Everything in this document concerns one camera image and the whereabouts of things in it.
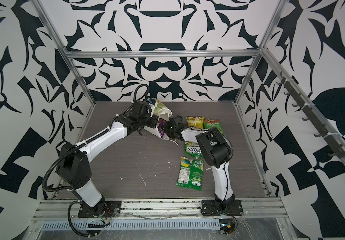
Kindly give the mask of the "purple pink snack packet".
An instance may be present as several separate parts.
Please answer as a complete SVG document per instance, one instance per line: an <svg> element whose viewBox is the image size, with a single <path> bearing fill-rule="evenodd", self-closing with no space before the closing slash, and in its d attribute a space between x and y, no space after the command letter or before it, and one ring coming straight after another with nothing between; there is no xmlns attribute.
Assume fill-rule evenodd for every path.
<svg viewBox="0 0 345 240"><path fill-rule="evenodd" d="M159 119L158 124L157 124L157 130L160 135L160 138L163 139L165 135L164 127L167 124L167 121L164 119Z"/></svg>

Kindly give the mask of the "white floral paper bag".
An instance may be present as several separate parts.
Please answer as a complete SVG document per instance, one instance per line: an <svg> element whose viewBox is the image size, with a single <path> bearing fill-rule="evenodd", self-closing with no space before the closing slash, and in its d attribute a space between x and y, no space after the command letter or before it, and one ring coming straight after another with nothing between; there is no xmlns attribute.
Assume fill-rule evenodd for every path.
<svg viewBox="0 0 345 240"><path fill-rule="evenodd" d="M168 123L168 119L173 115L172 111L162 102L160 102L158 99L153 98L156 102L156 107L154 107L153 115L158 117L158 121L155 128L150 127L144 127L144 129L153 134L154 136L158 137L159 139L162 139L164 141L170 141L174 142L177 146L177 140L174 138L170 138L167 136L167 133L165 130L163 130L163 127Z"/></svg>

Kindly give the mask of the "yellow snack packet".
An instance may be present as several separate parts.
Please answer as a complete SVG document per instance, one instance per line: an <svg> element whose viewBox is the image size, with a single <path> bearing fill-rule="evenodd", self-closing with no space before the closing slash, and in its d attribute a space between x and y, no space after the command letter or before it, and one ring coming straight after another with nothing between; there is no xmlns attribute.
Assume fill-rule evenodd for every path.
<svg viewBox="0 0 345 240"><path fill-rule="evenodd" d="M187 120L188 127L192 127L192 128L198 129L198 130L204 129L204 125L203 125L204 117L202 117L202 116L199 116L199 117L188 116L188 117L186 117L186 120Z"/></svg>

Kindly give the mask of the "green Fox's candy packet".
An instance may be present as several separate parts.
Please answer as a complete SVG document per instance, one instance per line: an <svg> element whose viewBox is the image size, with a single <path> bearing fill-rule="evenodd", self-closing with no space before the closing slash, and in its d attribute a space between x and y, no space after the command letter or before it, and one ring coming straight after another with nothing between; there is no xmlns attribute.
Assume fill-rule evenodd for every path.
<svg viewBox="0 0 345 240"><path fill-rule="evenodd" d="M197 143L185 142L184 150L185 150L185 154L189 155L192 158L195 158L195 159L203 158L201 149Z"/></svg>

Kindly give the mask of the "green snack packet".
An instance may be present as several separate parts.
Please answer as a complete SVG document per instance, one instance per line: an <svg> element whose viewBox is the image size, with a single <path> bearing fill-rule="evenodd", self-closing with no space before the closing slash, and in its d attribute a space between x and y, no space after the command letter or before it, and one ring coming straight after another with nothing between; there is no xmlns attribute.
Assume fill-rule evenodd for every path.
<svg viewBox="0 0 345 240"><path fill-rule="evenodd" d="M204 130L208 130L211 128L217 128L222 135L225 135L224 130L221 126L220 120L204 119L203 120L203 128L204 128Z"/></svg>

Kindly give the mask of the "green barcode candy packet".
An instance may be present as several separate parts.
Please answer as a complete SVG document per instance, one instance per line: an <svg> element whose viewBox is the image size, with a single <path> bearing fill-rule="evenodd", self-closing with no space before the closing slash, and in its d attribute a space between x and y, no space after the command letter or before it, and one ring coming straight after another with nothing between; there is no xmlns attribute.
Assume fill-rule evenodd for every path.
<svg viewBox="0 0 345 240"><path fill-rule="evenodd" d="M176 186L201 191L203 167L204 162L202 160L181 157L180 171Z"/></svg>

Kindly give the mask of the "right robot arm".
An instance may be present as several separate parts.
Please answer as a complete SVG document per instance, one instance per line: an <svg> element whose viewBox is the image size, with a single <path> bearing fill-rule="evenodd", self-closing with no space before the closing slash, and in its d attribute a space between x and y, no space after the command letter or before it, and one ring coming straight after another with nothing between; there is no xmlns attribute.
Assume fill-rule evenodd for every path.
<svg viewBox="0 0 345 240"><path fill-rule="evenodd" d="M229 161L233 156L230 141L216 127L207 130L187 127L179 115L169 118L163 130L169 138L199 145L203 159L212 169L215 203L220 210L230 208L235 201L229 175Z"/></svg>

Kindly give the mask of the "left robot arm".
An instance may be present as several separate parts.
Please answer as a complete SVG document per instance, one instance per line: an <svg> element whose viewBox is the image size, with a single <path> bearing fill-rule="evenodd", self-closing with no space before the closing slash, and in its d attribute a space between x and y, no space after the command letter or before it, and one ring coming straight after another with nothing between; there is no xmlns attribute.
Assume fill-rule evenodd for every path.
<svg viewBox="0 0 345 240"><path fill-rule="evenodd" d="M135 101L128 111L116 115L110 125L94 136L67 147L63 159L55 165L55 172L68 184L79 201L99 215L104 209L104 197L92 181L90 163L112 144L144 127L156 127L156 100Z"/></svg>

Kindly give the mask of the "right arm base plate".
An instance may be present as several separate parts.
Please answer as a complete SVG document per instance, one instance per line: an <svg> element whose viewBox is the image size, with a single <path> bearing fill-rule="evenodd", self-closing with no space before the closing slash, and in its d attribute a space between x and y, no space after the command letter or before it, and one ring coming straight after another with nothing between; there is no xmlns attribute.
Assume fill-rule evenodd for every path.
<svg viewBox="0 0 345 240"><path fill-rule="evenodd" d="M202 200L201 214L203 216L241 216L243 207L240 200L228 199L224 203L218 200Z"/></svg>

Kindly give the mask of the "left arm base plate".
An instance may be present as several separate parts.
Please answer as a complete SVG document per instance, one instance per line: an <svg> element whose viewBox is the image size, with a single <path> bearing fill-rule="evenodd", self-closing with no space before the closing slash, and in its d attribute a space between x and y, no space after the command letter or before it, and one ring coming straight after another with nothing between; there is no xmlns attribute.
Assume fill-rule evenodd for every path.
<svg viewBox="0 0 345 240"><path fill-rule="evenodd" d="M105 201L105 203L100 201L95 207L90 207L85 202L81 202L77 216L79 218L111 218L120 213L121 204L121 201Z"/></svg>

